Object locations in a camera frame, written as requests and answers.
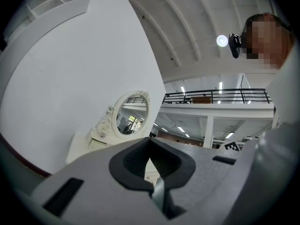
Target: person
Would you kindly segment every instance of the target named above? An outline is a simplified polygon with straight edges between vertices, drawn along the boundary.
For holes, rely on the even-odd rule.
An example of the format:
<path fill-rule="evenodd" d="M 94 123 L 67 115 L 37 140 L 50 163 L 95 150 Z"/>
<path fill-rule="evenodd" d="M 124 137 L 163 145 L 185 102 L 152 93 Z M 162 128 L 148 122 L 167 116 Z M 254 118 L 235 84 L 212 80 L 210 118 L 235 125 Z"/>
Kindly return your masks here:
<path fill-rule="evenodd" d="M 123 134 L 128 134 L 128 132 L 130 131 L 130 127 L 131 127 L 131 123 L 129 123 L 126 127 L 124 127 Z"/>
<path fill-rule="evenodd" d="M 272 128 L 300 122 L 300 50 L 291 27 L 269 13 L 253 15 L 246 20 L 241 47 L 247 59 L 279 69 L 266 88 L 276 107 Z"/>

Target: white column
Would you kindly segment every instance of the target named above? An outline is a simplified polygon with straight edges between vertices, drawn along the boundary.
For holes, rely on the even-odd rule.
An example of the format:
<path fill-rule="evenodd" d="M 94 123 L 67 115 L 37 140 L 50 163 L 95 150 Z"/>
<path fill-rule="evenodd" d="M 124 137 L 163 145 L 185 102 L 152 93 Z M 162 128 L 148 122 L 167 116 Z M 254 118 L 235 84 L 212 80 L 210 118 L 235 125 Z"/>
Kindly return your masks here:
<path fill-rule="evenodd" d="M 199 118 L 199 123 L 200 123 L 200 137 L 203 138 L 203 118 Z"/>
<path fill-rule="evenodd" d="M 210 148 L 213 127 L 214 127 L 214 117 L 207 116 L 206 132 L 205 132 L 205 139 L 203 144 L 204 148 Z"/>
<path fill-rule="evenodd" d="M 211 136 L 210 148 L 212 148 L 212 143 L 213 143 L 213 141 L 214 141 L 214 135 Z"/>

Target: black railing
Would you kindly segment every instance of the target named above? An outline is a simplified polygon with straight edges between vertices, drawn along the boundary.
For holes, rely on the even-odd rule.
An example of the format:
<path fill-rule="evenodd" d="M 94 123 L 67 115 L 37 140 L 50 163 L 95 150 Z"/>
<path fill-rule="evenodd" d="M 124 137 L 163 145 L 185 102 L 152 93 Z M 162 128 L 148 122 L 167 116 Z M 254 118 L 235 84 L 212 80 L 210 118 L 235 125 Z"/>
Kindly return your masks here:
<path fill-rule="evenodd" d="M 163 104 L 270 103 L 265 89 L 222 89 L 167 93 Z"/>
<path fill-rule="evenodd" d="M 129 97 L 127 103 L 145 103 L 145 100 L 142 97 Z"/>

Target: gray surface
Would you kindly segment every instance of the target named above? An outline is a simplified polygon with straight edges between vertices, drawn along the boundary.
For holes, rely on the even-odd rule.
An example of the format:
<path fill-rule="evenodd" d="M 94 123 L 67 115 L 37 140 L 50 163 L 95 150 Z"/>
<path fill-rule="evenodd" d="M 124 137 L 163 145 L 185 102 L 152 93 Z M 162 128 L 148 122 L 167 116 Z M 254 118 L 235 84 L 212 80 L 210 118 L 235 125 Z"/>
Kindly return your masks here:
<path fill-rule="evenodd" d="M 69 177 L 85 183 L 62 216 L 75 224 L 250 224 L 279 197 L 299 160 L 300 127 L 283 125 L 246 142 L 242 152 L 219 151 L 159 139 L 189 155 L 196 170 L 183 188 L 171 190 L 187 211 L 167 220 L 145 192 L 126 190 L 110 175 L 111 157 L 134 143 L 122 143 L 77 159 L 45 180 L 33 194 L 43 204 Z M 215 155 L 235 165 L 211 162 Z"/>
<path fill-rule="evenodd" d="M 32 213 L 32 215 L 43 225 L 71 225 L 68 222 L 61 220 L 52 213 L 48 212 L 41 206 L 37 205 L 25 193 L 15 190 L 17 197 L 22 201 L 23 205 Z"/>
<path fill-rule="evenodd" d="M 157 139 L 187 153 L 196 162 L 196 170 L 187 184 L 184 187 L 170 191 L 173 202 L 186 210 L 193 208 L 219 186 L 233 168 L 232 165 L 213 161 L 212 158 L 215 156 L 237 158 L 240 155 L 239 151 L 201 148 L 186 144 L 178 145 L 178 142 L 163 138 Z"/>
<path fill-rule="evenodd" d="M 0 162 L 11 186 L 27 195 L 30 195 L 34 188 L 45 180 L 44 177 L 25 167 L 2 143 L 0 143 Z"/>
<path fill-rule="evenodd" d="M 86 154 L 52 175 L 33 192 L 44 204 L 69 178 L 84 180 L 62 215 L 74 224 L 163 224 L 167 221 L 147 192 L 130 191 L 109 172 L 109 161 L 119 151 L 140 139 Z"/>

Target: light fixture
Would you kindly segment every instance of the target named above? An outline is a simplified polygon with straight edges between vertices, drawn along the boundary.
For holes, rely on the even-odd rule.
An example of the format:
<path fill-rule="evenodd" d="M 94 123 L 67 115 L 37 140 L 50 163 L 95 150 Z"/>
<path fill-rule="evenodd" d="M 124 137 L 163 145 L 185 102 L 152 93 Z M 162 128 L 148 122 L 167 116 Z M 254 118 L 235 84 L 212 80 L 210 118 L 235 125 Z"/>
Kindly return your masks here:
<path fill-rule="evenodd" d="M 220 47 L 225 47 L 228 44 L 228 38 L 224 35 L 220 35 L 219 37 L 217 37 L 217 44 Z"/>
<path fill-rule="evenodd" d="M 183 131 L 183 129 L 182 129 L 181 127 L 178 127 L 178 129 L 179 129 L 181 132 L 185 133 L 185 131 Z"/>
<path fill-rule="evenodd" d="M 219 89 L 220 90 L 223 89 L 223 82 L 219 82 Z"/>
<path fill-rule="evenodd" d="M 233 134 L 234 133 L 229 133 L 225 139 L 230 138 Z"/>
<path fill-rule="evenodd" d="M 184 90 L 184 87 L 181 87 L 181 90 L 182 90 L 182 92 L 186 92 L 186 91 Z M 183 93 L 183 95 L 185 95 L 185 93 Z"/>

